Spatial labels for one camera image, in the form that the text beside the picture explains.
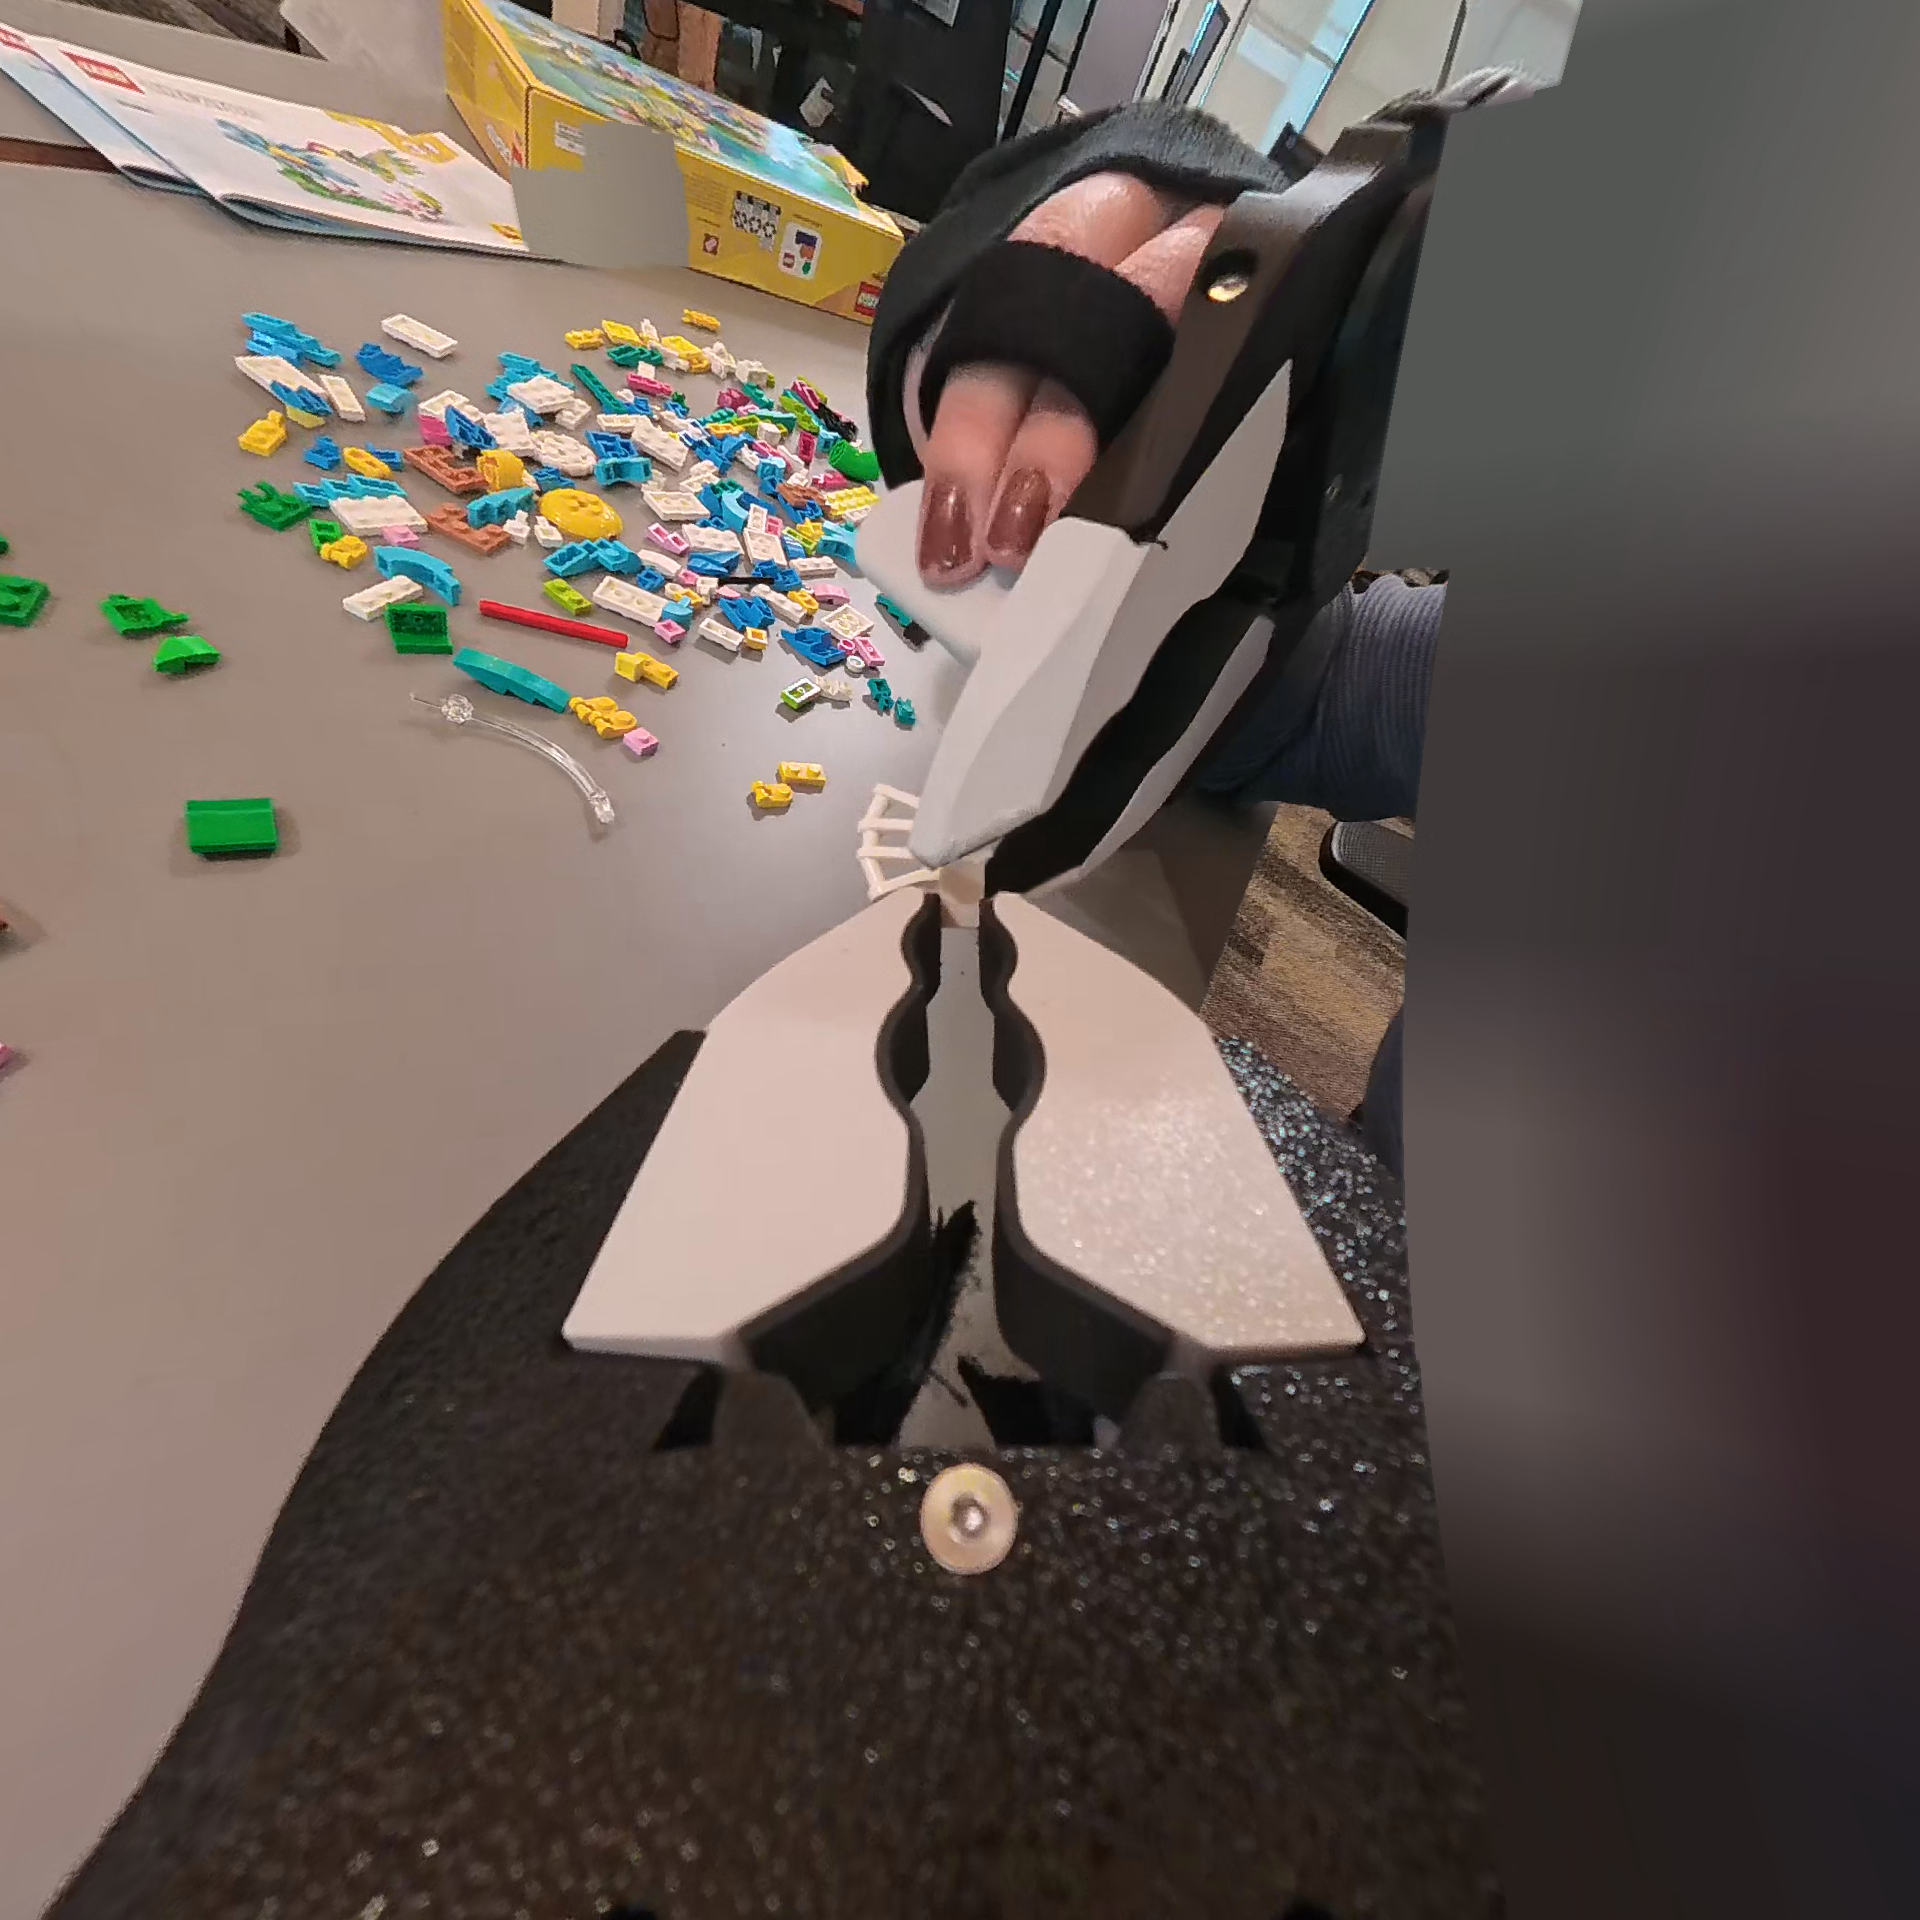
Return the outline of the lego instruction booklet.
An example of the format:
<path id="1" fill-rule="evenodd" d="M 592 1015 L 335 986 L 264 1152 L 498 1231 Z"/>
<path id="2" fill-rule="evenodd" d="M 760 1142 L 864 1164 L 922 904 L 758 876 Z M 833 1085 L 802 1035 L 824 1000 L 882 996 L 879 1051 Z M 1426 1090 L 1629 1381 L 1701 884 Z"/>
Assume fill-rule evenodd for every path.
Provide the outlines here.
<path id="1" fill-rule="evenodd" d="M 5 75 L 140 184 L 295 234 L 527 256 L 512 187 L 442 133 L 286 102 L 1 27 Z"/>

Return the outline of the yellow lego box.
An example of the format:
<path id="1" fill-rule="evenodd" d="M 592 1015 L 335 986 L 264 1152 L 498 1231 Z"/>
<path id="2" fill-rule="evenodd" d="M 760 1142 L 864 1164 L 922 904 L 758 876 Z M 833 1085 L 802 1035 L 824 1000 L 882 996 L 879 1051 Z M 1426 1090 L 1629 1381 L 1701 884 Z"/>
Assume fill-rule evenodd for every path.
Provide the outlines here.
<path id="1" fill-rule="evenodd" d="M 536 254 L 872 319 L 903 234 L 832 148 L 517 5 L 445 3 L 441 62 Z"/>

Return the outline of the small white lego piece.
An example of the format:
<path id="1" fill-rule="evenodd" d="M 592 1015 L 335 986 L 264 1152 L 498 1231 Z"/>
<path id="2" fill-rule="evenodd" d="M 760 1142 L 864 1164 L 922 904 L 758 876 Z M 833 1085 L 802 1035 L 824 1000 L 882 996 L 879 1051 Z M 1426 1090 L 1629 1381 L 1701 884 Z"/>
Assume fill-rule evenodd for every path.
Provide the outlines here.
<path id="1" fill-rule="evenodd" d="M 944 901 L 962 922 L 985 896 L 985 854 L 965 854 L 944 867 L 925 864 L 911 847 L 921 798 L 892 783 L 874 783 L 855 824 L 855 864 L 871 903 L 905 891 Z"/>

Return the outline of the colourful lego piece pile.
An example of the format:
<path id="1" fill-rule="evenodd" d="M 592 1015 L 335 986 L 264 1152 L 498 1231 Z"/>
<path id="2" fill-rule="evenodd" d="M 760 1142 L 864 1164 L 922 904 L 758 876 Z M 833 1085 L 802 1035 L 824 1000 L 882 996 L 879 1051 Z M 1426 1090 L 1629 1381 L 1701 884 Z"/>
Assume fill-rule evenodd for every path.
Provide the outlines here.
<path id="1" fill-rule="evenodd" d="M 680 661 L 716 658 L 769 666 L 789 722 L 864 711 L 897 733 L 922 725 L 897 674 L 922 630 L 857 586 L 872 452 L 816 383 L 733 354 L 713 315 L 686 309 L 679 331 L 574 326 L 561 366 L 504 349 L 474 392 L 429 379 L 460 344 L 404 314 L 349 352 L 260 309 L 237 325 L 233 366 L 264 408 L 236 446 L 290 461 L 242 487 L 240 515 L 338 570 L 343 612 L 397 658 L 449 666 L 474 647 L 574 694 L 544 711 L 449 666 L 480 714 L 521 725 L 473 698 L 561 715 L 647 762 L 658 736 L 640 699 L 672 692 Z M 633 647 L 501 627 L 474 612 L 481 596 Z"/>

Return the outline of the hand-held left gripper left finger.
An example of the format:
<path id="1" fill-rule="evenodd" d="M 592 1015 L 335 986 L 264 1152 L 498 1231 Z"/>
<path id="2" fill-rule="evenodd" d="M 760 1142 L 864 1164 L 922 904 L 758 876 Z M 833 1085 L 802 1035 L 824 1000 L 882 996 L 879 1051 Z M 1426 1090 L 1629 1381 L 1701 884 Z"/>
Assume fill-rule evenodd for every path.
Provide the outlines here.
<path id="1" fill-rule="evenodd" d="M 877 1376 L 932 1293 L 927 1079 L 941 907 L 886 896 L 706 1027 L 566 1311 L 581 1354 Z"/>

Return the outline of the transparent curved lego piece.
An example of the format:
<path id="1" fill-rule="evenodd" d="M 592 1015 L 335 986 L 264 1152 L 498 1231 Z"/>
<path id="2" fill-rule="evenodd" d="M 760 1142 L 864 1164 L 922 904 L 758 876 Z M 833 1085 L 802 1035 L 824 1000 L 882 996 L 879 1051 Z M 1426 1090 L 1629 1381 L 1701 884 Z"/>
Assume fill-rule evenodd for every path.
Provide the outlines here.
<path id="1" fill-rule="evenodd" d="M 592 778 L 592 773 L 586 773 L 586 768 L 572 752 L 566 752 L 559 742 L 551 741 L 549 736 L 542 736 L 504 717 L 481 714 L 473 707 L 470 699 L 465 699 L 460 692 L 445 698 L 425 698 L 421 692 L 412 692 L 412 701 L 416 707 L 426 708 L 452 730 L 465 733 L 492 733 L 510 741 L 513 747 L 536 755 L 572 783 L 572 789 L 582 798 L 586 814 L 599 828 L 610 828 L 617 820 L 617 807 L 612 804 L 610 794 Z"/>

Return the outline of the teal curved lego piece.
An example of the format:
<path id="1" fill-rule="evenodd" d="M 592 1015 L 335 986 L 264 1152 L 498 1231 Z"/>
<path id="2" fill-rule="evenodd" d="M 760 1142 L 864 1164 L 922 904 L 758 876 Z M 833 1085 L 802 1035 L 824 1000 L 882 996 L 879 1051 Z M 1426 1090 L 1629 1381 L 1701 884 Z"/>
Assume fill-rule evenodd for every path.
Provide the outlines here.
<path id="1" fill-rule="evenodd" d="M 449 655 L 449 666 L 480 687 L 544 711 L 566 714 L 574 701 L 574 694 L 561 683 L 536 674 L 524 663 L 492 655 L 473 647 L 456 648 Z"/>

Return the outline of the black office chair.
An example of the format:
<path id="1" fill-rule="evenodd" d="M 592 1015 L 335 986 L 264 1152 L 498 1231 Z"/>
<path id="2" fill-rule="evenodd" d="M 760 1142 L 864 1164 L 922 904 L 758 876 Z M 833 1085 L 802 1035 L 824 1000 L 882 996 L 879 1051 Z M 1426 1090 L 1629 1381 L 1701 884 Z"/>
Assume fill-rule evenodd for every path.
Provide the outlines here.
<path id="1" fill-rule="evenodd" d="M 1333 823 L 1317 850 L 1320 876 L 1396 936 L 1407 936 L 1412 830 L 1407 823 Z"/>

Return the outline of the person's right hand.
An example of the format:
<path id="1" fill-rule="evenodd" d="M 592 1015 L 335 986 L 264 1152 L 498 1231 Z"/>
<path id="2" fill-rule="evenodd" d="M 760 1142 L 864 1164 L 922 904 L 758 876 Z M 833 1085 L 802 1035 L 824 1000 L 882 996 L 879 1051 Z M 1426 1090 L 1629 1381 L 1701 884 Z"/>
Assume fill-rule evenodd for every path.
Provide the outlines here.
<path id="1" fill-rule="evenodd" d="M 1173 325 L 1222 213 L 1101 174 L 1028 213 L 1012 245 L 1086 260 Z M 1097 460 L 1097 427 L 1080 403 L 1012 363 L 948 373 L 921 439 L 919 576 L 937 589 L 1020 570 Z"/>

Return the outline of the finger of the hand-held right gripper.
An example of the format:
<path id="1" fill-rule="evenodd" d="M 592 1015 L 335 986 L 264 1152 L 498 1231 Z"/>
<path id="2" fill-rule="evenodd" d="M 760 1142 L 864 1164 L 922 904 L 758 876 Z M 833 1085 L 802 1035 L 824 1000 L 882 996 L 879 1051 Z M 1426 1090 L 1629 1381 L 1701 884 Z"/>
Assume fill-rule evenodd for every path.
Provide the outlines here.
<path id="1" fill-rule="evenodd" d="M 1009 852 L 1066 790 L 1100 732 L 1133 699 L 1167 630 L 1167 549 L 1060 519 L 1009 581 L 932 591 L 916 570 L 922 484 L 889 490 L 864 520 L 864 570 L 965 667 L 906 845 L 938 870 Z"/>
<path id="2" fill-rule="evenodd" d="M 988 896 L 1042 896 L 1104 864 L 1198 770 L 1237 708 L 1284 661 L 1294 541 L 1262 534 L 1289 431 L 1280 367 L 1151 534 L 1167 630 L 1133 699 L 1100 732 L 1063 802 L 988 847 Z"/>

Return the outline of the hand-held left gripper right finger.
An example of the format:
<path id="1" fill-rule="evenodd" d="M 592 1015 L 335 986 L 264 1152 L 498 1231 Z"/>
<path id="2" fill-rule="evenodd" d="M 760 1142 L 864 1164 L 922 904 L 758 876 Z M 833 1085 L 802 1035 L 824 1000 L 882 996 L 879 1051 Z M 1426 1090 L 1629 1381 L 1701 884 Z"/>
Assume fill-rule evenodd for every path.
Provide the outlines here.
<path id="1" fill-rule="evenodd" d="M 978 910 L 999 1330 L 1042 1378 L 1350 1354 L 1359 1319 L 1198 1012 L 1020 896 Z"/>

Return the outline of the red lego rod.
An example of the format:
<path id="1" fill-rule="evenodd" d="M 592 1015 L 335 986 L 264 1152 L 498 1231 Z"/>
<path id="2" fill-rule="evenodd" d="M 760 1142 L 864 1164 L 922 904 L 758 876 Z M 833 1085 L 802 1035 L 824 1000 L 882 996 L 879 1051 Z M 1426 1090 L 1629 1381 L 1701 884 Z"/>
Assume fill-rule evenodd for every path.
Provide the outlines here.
<path id="1" fill-rule="evenodd" d="M 631 651 L 633 647 L 633 638 L 624 630 L 612 630 L 608 627 L 581 619 L 576 614 L 552 614 L 535 607 L 519 607 L 486 596 L 481 596 L 474 604 L 474 612 L 493 624 L 513 627 L 529 632 L 549 632 L 556 638 L 593 643 L 615 651 Z"/>

